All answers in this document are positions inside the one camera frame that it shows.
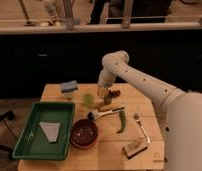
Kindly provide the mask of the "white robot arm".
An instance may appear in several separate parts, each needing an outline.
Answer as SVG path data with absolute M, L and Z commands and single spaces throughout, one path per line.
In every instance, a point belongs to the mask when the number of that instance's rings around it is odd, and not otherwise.
M 128 62 L 123 50 L 106 54 L 98 86 L 109 88 L 120 77 L 166 113 L 164 171 L 202 171 L 202 93 L 185 92 Z

